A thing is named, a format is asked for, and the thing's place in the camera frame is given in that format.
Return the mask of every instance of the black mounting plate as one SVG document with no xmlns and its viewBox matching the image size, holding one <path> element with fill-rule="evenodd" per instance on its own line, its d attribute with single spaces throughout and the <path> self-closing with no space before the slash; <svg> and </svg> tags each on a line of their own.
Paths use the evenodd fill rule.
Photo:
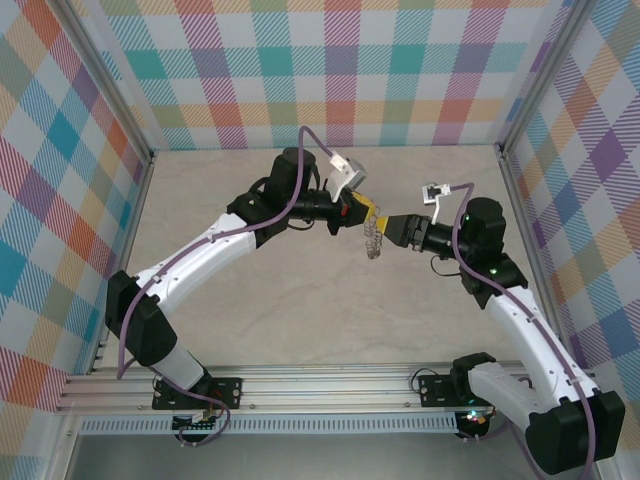
<svg viewBox="0 0 640 480">
<path fill-rule="evenodd" d="M 209 408 L 208 402 L 176 392 L 162 380 L 155 382 L 154 390 L 155 394 L 151 403 L 153 410 L 204 410 Z M 208 393 L 203 395 L 220 400 L 230 410 L 237 410 L 240 408 L 240 398 L 242 397 L 242 378 L 211 378 Z"/>
<path fill-rule="evenodd" d="M 214 416 L 209 417 L 208 420 L 201 420 L 198 423 L 192 423 L 191 418 L 189 417 L 173 417 L 173 421 L 171 422 L 171 430 L 180 430 L 182 431 L 182 438 L 185 442 L 201 442 L 209 433 L 200 433 L 203 430 L 211 430 L 215 431 L 217 419 Z M 180 440 L 180 436 L 176 433 L 174 435 L 178 440 Z"/>
<path fill-rule="evenodd" d="M 463 404 L 455 391 L 450 375 L 420 375 L 418 392 L 422 407 L 490 407 L 491 404 L 474 397 Z"/>
<path fill-rule="evenodd" d="M 489 433 L 489 427 L 491 426 L 491 417 L 488 417 L 483 423 L 469 420 L 464 413 L 456 413 L 456 424 L 458 430 L 462 433 L 456 433 L 456 437 L 468 438 L 468 437 L 484 437 Z"/>
</svg>

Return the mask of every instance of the metal bracket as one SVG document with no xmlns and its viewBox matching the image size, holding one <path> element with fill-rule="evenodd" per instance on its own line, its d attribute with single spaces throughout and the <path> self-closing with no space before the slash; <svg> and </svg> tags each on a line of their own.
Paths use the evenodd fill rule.
<svg viewBox="0 0 640 480">
<path fill-rule="evenodd" d="M 440 214 L 440 197 L 446 197 L 451 195 L 451 185 L 443 183 L 442 185 L 436 185 L 435 183 L 428 183 L 422 186 L 422 202 L 425 205 L 435 205 L 436 210 L 433 212 L 431 223 L 435 225 L 438 221 L 438 215 Z"/>
<path fill-rule="evenodd" d="M 367 171 L 359 162 L 346 159 L 336 152 L 333 152 L 329 163 L 333 166 L 334 170 L 327 179 L 326 187 L 331 193 L 331 201 L 333 203 L 338 201 L 340 192 L 342 192 L 345 187 L 355 190 L 367 177 Z"/>
<path fill-rule="evenodd" d="M 491 404 L 477 397 L 471 399 L 467 405 L 464 405 L 455 391 L 450 375 L 420 375 L 418 377 L 418 390 L 420 392 L 420 404 L 423 408 L 491 407 Z"/>
<path fill-rule="evenodd" d="M 162 380 L 153 381 L 153 401 L 151 408 L 154 410 L 193 410 L 207 408 L 207 402 L 197 400 L 176 392 Z M 240 408 L 240 398 L 242 396 L 242 378 L 238 377 L 218 377 L 212 378 L 209 382 L 209 395 L 211 398 L 220 400 L 229 407 L 230 410 Z"/>
</svg>

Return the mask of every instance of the end effector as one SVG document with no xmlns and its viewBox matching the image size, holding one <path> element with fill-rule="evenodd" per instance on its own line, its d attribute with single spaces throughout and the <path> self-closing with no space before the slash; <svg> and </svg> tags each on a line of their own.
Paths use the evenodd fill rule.
<svg viewBox="0 0 640 480">
<path fill-rule="evenodd" d="M 464 261 L 482 276 L 505 288 L 527 287 L 522 271 L 503 252 L 506 220 L 500 203 L 485 197 L 471 199 L 461 219 L 458 249 Z M 442 259 L 454 258 L 453 225 L 434 223 L 428 215 L 396 215 L 378 219 L 378 230 L 393 244 L 414 251 L 432 252 Z M 474 296 L 480 308 L 485 308 L 498 290 L 459 268 L 465 290 Z"/>
<path fill-rule="evenodd" d="M 375 210 L 366 197 L 354 192 L 367 176 L 358 162 L 334 153 L 330 159 L 334 171 L 321 188 L 315 156 L 304 150 L 303 160 L 302 189 L 294 207 L 280 222 L 255 232 L 258 246 L 284 231 L 291 219 L 307 223 L 326 221 L 331 235 L 336 235 L 340 227 L 363 224 Z M 255 182 L 247 193 L 229 204 L 227 213 L 238 215 L 248 225 L 273 218 L 293 196 L 297 174 L 298 149 L 285 148 L 274 160 L 269 176 Z M 316 188 L 309 188 L 312 178 Z"/>
</svg>

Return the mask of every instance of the colorful plaid wall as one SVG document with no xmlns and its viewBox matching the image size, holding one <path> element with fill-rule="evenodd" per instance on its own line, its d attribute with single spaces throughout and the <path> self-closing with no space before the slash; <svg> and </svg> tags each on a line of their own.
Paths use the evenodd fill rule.
<svg viewBox="0 0 640 480">
<path fill-rule="evenodd" d="M 496 143 L 502 143 L 509 133 L 511 125 L 513 125 L 513 121 L 516 118 L 516 114 L 520 111 L 522 102 L 524 102 L 525 98 L 527 98 L 527 95 L 529 95 L 533 82 L 536 79 L 540 68 L 542 67 L 542 65 L 544 65 L 544 62 L 547 59 L 547 55 L 551 52 L 553 42 L 556 40 L 558 34 L 562 30 L 564 22 L 566 21 L 569 12 L 571 11 L 571 7 L 575 2 L 576 0 L 562 1 L 562 6 L 560 7 L 560 10 L 558 10 L 556 18 L 554 18 L 553 23 L 551 24 L 551 28 L 549 28 L 549 31 L 544 38 L 544 42 L 542 42 L 542 46 L 540 47 L 536 58 L 531 64 L 524 82 L 522 82 L 522 85 L 520 86 L 518 96 L 511 105 L 511 109 L 509 110 L 509 114 L 507 115 L 507 119 L 504 122 L 502 129 L 500 130 L 500 134 L 498 135 Z"/>
<path fill-rule="evenodd" d="M 142 162 L 45 0 L 0 12 L 0 479 L 25 480 L 89 354 Z"/>
<path fill-rule="evenodd" d="M 514 153 L 576 358 L 640 449 L 640 0 L 598 3 Z"/>
<path fill-rule="evenodd" d="M 299 124 L 331 145 L 492 144 L 560 3 L 74 0 L 150 143 L 172 149 L 290 145 Z"/>
</svg>

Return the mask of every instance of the purple cable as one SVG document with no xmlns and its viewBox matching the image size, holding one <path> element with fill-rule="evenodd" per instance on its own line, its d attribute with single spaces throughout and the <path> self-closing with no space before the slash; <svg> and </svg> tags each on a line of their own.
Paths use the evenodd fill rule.
<svg viewBox="0 0 640 480">
<path fill-rule="evenodd" d="M 160 372 L 158 372 L 153 368 L 151 368 L 151 371 L 153 371 L 156 375 L 160 375 Z M 189 397 L 195 398 L 197 400 L 203 400 L 205 402 L 209 402 L 211 405 L 215 405 L 216 407 L 219 407 L 227 414 L 227 417 L 225 418 L 224 423 L 222 424 L 222 427 L 220 427 L 220 429 L 217 432 L 213 432 L 207 435 L 200 442 L 187 442 L 182 437 L 182 432 L 187 427 L 182 427 L 181 429 L 179 429 L 178 438 L 180 439 L 183 445 L 187 445 L 189 447 L 201 447 L 202 445 L 206 445 L 207 443 L 213 442 L 216 438 L 220 437 L 220 435 L 222 435 L 222 433 L 229 427 L 229 424 L 231 423 L 231 410 L 229 410 L 229 407 L 227 407 L 227 405 L 224 402 L 221 402 L 220 400 L 216 400 L 215 398 L 205 397 L 204 395 L 200 395 L 198 393 L 193 393 L 193 392 L 190 392 L 189 390 L 185 390 L 184 388 L 179 387 L 178 385 L 176 385 L 166 377 L 162 377 L 162 379 L 167 385 L 169 385 L 174 390 L 182 393 L 183 395 L 188 395 Z"/>
<path fill-rule="evenodd" d="M 525 445 L 522 443 L 522 440 L 520 440 L 520 437 L 518 436 L 518 432 L 516 432 L 516 429 L 513 426 L 513 423 L 507 420 L 505 425 L 509 425 L 509 430 L 511 430 L 511 435 L 513 435 L 513 439 L 516 441 L 516 444 L 518 445 L 518 448 L 520 448 L 520 451 L 522 452 L 524 459 L 529 464 L 529 467 L 531 467 L 531 471 L 533 472 L 533 474 L 536 476 L 538 480 L 545 480 L 544 475 L 542 475 L 538 471 L 538 467 L 536 466 L 535 463 L 533 463 L 533 459 L 529 455 L 529 452 L 527 451 L 527 447 L 525 447 Z"/>
<path fill-rule="evenodd" d="M 483 275 L 480 275 L 478 272 L 475 272 L 463 260 L 462 255 L 460 255 L 460 248 L 458 246 L 458 230 L 460 230 L 462 216 L 464 215 L 464 212 L 467 210 L 467 203 L 469 203 L 471 195 L 473 194 L 474 187 L 475 186 L 473 183 L 465 183 L 462 185 L 456 185 L 451 187 L 452 192 L 457 190 L 465 190 L 465 189 L 467 190 L 467 193 L 465 194 L 464 199 L 460 204 L 460 208 L 458 209 L 458 213 L 456 214 L 456 219 L 453 224 L 453 235 L 452 235 L 453 254 L 456 257 L 456 260 L 458 261 L 460 266 L 463 268 L 463 270 L 466 271 L 469 275 L 471 275 L 477 280 L 480 280 L 481 282 L 486 283 L 491 288 L 498 290 L 500 293 L 502 293 L 507 298 L 509 298 L 509 300 L 511 300 L 515 305 L 517 305 L 518 308 L 520 308 L 520 310 L 522 310 L 525 315 L 527 315 L 527 317 L 533 322 L 533 324 L 536 326 L 538 331 L 542 334 L 546 342 L 549 344 L 549 347 L 551 348 L 555 356 L 558 358 L 558 361 L 562 365 L 562 368 L 564 369 L 564 371 L 569 376 L 569 379 L 572 382 L 574 382 L 574 380 L 576 379 L 576 375 L 575 373 L 573 373 L 573 370 L 571 369 L 571 365 L 569 365 L 569 363 L 565 360 L 564 356 L 562 355 L 562 352 L 553 341 L 553 338 L 549 335 L 549 332 L 547 332 L 547 330 L 542 326 L 542 324 L 540 323 L 540 320 L 533 314 L 533 312 L 529 310 L 529 308 L 527 308 L 527 306 L 524 303 L 522 303 L 518 297 L 513 295 L 502 285 L 499 285 L 498 283 L 494 282 L 490 278 L 487 278 Z M 595 458 L 596 429 L 595 429 L 595 423 L 593 421 L 593 412 L 591 411 L 591 406 L 589 405 L 587 396 L 585 395 L 584 390 L 582 389 L 582 385 L 580 385 L 577 382 L 574 382 L 573 386 L 575 387 L 576 392 L 578 393 L 578 397 L 580 398 L 580 403 L 582 404 L 582 408 L 584 409 L 585 417 L 587 420 L 589 447 L 587 449 L 587 458 L 585 460 L 584 470 L 580 475 L 580 480 L 586 480 L 591 473 L 591 468 L 593 467 L 593 462 Z"/>
<path fill-rule="evenodd" d="M 162 277 L 177 262 L 182 260 L 185 256 L 193 252 L 195 249 L 200 248 L 201 246 L 207 243 L 212 243 L 215 240 L 218 240 L 220 238 L 229 237 L 231 235 L 237 235 L 239 233 L 253 232 L 255 230 L 268 227 L 269 225 L 273 225 L 274 223 L 277 223 L 280 220 L 282 220 L 294 207 L 296 200 L 298 200 L 298 196 L 300 195 L 300 191 L 302 190 L 302 177 L 304 172 L 304 157 L 303 157 L 304 132 L 307 132 L 311 136 L 314 142 L 316 142 L 316 144 L 322 149 L 324 153 L 326 153 L 329 156 L 333 155 L 333 152 L 329 150 L 320 141 L 320 139 L 316 136 L 315 133 L 313 133 L 313 131 L 309 127 L 307 126 L 300 127 L 300 130 L 298 131 L 298 176 L 296 177 L 296 186 L 295 186 L 295 189 L 293 190 L 293 195 L 291 196 L 291 200 L 289 200 L 289 203 L 284 208 L 284 210 L 282 210 L 275 217 L 269 220 L 266 220 L 264 222 L 257 223 L 255 225 L 249 225 L 243 228 L 238 228 L 236 230 L 230 230 L 228 232 L 218 232 L 214 234 L 211 237 L 211 239 L 203 238 L 202 240 L 197 241 L 196 243 L 185 248 L 182 252 L 178 253 L 175 257 L 173 257 L 170 261 L 168 261 L 165 265 L 163 265 L 162 268 L 158 270 L 154 278 Z M 153 284 L 154 284 L 153 278 L 144 284 L 144 286 L 140 289 L 138 294 L 133 298 L 133 301 L 129 304 L 129 308 L 127 308 L 127 311 L 124 315 L 124 319 L 122 320 L 122 327 L 120 328 L 120 344 L 118 346 L 118 372 L 116 374 L 116 378 L 118 380 L 122 378 L 122 375 L 124 375 L 124 372 L 127 369 L 127 367 L 124 364 L 124 353 L 125 353 L 127 332 L 129 330 L 129 322 L 131 322 L 133 311 L 136 309 L 136 307 L 138 306 L 138 303 L 140 303 L 140 300 L 142 300 L 142 297 L 145 295 L 145 293 L 147 293 L 147 291 L 151 288 Z"/>
</svg>

